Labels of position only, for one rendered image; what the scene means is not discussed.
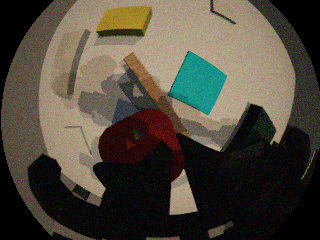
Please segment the tan wooden bar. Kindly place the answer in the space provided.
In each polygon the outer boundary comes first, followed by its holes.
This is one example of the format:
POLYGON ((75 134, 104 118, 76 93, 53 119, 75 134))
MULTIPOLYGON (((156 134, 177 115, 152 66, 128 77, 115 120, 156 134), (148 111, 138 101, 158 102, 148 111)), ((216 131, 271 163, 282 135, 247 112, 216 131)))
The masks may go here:
POLYGON ((127 63, 128 67, 131 68, 133 75, 139 79, 139 83, 143 85, 145 91, 149 93, 149 97, 153 101, 153 104, 156 105, 157 109, 160 112, 163 112, 165 116, 171 120, 173 128, 175 128, 175 132, 183 133, 183 135, 189 137, 187 128, 184 127, 183 121, 177 117, 175 111, 173 111, 171 104, 168 103, 168 100, 165 99, 163 92, 160 91, 160 88, 157 88, 155 80, 152 79, 152 76, 149 75, 147 69, 145 69, 144 65, 141 64, 141 61, 137 59, 135 53, 129 53, 127 57, 125 57, 124 63, 127 63))

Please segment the beige flat rectangular slab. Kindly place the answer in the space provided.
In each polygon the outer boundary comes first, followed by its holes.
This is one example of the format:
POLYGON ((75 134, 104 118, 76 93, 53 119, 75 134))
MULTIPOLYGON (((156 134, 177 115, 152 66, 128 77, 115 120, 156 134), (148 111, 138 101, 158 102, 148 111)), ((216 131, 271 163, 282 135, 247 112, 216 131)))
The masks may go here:
POLYGON ((59 48, 52 65, 51 83, 49 89, 63 93, 63 95, 73 95, 75 89, 75 77, 81 59, 81 53, 87 43, 91 32, 85 29, 64 33, 61 37, 59 48))

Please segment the yellow rectangular block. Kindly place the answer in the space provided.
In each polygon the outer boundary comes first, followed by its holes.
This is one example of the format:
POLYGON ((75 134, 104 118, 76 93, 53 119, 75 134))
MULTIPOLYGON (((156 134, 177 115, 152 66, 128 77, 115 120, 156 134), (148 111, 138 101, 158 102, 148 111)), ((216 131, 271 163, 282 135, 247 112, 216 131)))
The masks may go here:
POLYGON ((100 36, 145 36, 149 21, 152 19, 152 7, 124 7, 107 9, 96 32, 100 36))

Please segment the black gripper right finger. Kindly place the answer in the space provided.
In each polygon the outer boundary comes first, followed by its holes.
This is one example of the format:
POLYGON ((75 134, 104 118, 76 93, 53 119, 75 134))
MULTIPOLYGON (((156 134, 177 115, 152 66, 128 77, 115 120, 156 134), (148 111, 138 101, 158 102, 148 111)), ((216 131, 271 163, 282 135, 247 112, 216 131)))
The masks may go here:
POLYGON ((208 209, 208 200, 215 193, 217 184, 227 169, 253 160, 256 156, 260 157, 264 148, 263 141, 253 141, 244 147, 220 152, 189 139, 183 133, 176 132, 176 135, 185 156, 184 171, 187 173, 197 211, 208 209))

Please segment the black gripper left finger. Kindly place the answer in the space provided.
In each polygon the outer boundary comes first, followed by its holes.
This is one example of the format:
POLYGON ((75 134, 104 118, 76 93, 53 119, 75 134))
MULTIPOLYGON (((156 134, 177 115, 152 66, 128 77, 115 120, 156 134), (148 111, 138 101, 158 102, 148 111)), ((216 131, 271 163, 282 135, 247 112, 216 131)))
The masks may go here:
POLYGON ((171 168, 172 149, 160 140, 155 149, 141 163, 101 163, 93 164, 93 172, 104 188, 145 189, 156 191, 160 207, 165 216, 171 208, 171 168))

